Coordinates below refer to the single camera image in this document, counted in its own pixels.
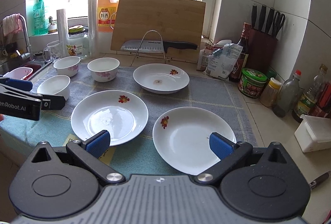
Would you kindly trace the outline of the white bowl pink flowers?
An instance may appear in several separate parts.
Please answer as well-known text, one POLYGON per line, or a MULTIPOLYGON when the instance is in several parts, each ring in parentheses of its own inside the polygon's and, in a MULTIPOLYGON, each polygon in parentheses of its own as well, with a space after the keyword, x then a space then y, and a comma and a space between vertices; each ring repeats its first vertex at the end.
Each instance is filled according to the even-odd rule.
POLYGON ((80 58, 78 56, 68 56, 56 61, 53 64, 58 75, 73 77, 79 71, 80 58))
POLYGON ((88 63, 88 69, 96 82, 110 82, 115 79, 120 61, 115 58, 99 58, 88 63))

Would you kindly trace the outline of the white plate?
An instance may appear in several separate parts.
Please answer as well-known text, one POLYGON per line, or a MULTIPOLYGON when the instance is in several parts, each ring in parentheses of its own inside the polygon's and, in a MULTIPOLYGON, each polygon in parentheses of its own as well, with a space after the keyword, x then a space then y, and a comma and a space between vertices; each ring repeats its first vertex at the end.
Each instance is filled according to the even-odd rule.
POLYGON ((153 142, 163 160, 174 169, 198 175, 220 161, 209 147, 211 133, 236 143, 225 120, 198 107, 179 107, 162 114, 153 127, 153 142))
POLYGON ((136 138, 146 127, 148 108, 138 96, 122 90, 91 94, 73 109, 71 127, 85 141, 102 130, 110 133, 110 146, 136 138))

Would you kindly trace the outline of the white plate stained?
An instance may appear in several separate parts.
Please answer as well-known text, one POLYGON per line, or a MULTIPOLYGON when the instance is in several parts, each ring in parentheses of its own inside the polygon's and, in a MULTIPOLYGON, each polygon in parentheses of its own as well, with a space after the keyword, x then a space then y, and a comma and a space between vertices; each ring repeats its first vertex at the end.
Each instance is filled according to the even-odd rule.
POLYGON ((169 64, 142 65, 134 70, 133 79, 144 90, 156 94, 176 93, 190 82, 184 70, 169 64))

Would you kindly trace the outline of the pink sink strainer basket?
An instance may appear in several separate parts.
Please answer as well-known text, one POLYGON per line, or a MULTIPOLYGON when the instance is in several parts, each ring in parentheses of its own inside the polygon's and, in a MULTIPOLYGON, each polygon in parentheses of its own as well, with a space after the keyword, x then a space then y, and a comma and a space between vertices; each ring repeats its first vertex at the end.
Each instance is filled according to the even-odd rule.
POLYGON ((5 73, 3 76, 17 80, 26 80, 32 75, 32 73, 33 69, 30 67, 18 67, 10 72, 5 73))

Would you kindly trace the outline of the clear glass mug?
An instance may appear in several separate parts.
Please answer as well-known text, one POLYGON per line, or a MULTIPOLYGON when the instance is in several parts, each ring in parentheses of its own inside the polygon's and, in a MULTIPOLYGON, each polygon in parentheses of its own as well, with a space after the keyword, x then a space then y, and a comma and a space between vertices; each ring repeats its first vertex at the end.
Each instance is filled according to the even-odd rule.
POLYGON ((63 58, 63 44, 59 40, 47 44, 43 50, 43 59, 47 63, 54 63, 63 58))

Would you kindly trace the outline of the green dish soap bottle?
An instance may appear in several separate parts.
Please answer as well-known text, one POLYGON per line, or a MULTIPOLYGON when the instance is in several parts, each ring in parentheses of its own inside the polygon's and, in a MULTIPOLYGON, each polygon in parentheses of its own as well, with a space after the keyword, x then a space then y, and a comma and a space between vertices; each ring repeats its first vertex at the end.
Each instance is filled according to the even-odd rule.
POLYGON ((45 35, 48 33, 48 20, 46 18, 46 6, 44 0, 37 0, 32 8, 34 21, 34 35, 45 35))

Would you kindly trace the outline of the glass jar green lid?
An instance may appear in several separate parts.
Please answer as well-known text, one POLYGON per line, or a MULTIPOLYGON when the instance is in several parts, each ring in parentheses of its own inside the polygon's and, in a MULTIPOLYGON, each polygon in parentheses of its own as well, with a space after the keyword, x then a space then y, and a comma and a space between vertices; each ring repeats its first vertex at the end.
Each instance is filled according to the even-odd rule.
POLYGON ((70 56, 77 56, 83 59, 90 55, 89 38, 83 25, 75 25, 68 29, 66 48, 70 56))

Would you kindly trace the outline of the yellow lid spice jar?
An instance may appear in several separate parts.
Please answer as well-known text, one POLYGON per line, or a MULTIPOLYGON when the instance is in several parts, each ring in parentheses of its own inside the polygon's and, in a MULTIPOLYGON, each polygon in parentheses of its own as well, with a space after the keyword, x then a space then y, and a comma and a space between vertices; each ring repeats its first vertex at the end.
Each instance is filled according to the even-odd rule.
POLYGON ((271 78, 259 98, 261 104, 265 107, 271 107, 277 98, 281 85, 280 81, 271 78))

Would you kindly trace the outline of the clear bottle red cap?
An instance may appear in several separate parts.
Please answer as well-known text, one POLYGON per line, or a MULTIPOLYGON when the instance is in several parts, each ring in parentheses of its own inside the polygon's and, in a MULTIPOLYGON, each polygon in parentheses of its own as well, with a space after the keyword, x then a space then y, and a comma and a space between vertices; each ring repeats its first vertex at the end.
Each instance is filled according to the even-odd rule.
POLYGON ((282 85, 276 101, 272 106, 272 111, 277 117, 285 117, 293 106, 293 103, 295 102, 300 91, 300 78, 301 71, 297 69, 282 85))

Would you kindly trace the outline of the oil bottle gold cap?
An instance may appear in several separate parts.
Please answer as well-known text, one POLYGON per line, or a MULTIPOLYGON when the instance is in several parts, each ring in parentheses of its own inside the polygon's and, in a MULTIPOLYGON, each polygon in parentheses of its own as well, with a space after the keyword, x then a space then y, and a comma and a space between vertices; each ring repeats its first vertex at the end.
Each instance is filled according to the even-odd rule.
POLYGON ((310 88, 305 90, 299 98, 295 108, 292 111, 292 116, 297 122, 301 122, 301 115, 308 115, 310 110, 315 106, 318 98, 325 87, 325 75, 328 67, 321 64, 318 75, 313 79, 310 88))

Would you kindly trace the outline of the white blue plastic bag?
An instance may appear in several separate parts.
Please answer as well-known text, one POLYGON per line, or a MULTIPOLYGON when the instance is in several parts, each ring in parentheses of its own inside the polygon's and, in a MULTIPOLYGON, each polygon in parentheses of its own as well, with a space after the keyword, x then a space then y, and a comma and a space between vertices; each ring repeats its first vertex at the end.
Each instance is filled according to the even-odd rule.
POLYGON ((227 43, 216 49, 210 56, 204 74, 226 81, 233 70, 243 47, 235 43, 227 43))

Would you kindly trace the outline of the white red food packet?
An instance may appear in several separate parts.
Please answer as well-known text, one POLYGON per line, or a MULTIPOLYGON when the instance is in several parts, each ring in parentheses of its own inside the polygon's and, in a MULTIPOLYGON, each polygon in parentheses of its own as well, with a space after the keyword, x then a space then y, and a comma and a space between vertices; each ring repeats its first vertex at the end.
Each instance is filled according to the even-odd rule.
POLYGON ((221 40, 216 43, 211 39, 203 38, 200 44, 200 52, 196 70, 204 71, 208 64, 208 57, 217 49, 223 48, 224 45, 232 43, 232 40, 221 40))

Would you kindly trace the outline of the tall plastic cup stack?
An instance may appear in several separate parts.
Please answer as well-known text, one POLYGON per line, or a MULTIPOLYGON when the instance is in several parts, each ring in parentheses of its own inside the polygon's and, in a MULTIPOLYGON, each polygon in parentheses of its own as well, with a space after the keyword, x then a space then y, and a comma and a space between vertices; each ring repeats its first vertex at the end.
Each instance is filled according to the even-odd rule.
POLYGON ((90 56, 92 58, 96 58, 99 55, 97 6, 98 0, 88 0, 88 36, 90 56))

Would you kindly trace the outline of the dark red knife block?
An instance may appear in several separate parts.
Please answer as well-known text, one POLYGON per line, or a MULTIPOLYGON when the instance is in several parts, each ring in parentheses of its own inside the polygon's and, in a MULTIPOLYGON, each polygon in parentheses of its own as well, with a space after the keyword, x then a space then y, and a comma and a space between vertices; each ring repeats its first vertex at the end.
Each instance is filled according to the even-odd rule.
POLYGON ((251 29, 248 37, 248 58, 245 67, 266 74, 277 44, 278 40, 275 37, 251 29))

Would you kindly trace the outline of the dark soy sauce bottle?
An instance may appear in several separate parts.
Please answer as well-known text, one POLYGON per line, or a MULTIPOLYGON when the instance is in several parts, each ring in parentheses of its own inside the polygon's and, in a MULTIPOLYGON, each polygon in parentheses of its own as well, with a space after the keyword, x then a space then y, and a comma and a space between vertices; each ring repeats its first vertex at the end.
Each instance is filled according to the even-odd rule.
POLYGON ((239 42, 237 43, 238 45, 242 46, 242 51, 239 55, 239 58, 237 59, 233 70, 229 74, 229 80, 231 82, 238 82, 240 80, 241 76, 241 70, 245 66, 248 58, 248 37, 250 34, 250 29, 251 29, 251 24, 249 23, 244 23, 243 24, 243 29, 241 33, 241 38, 239 42))

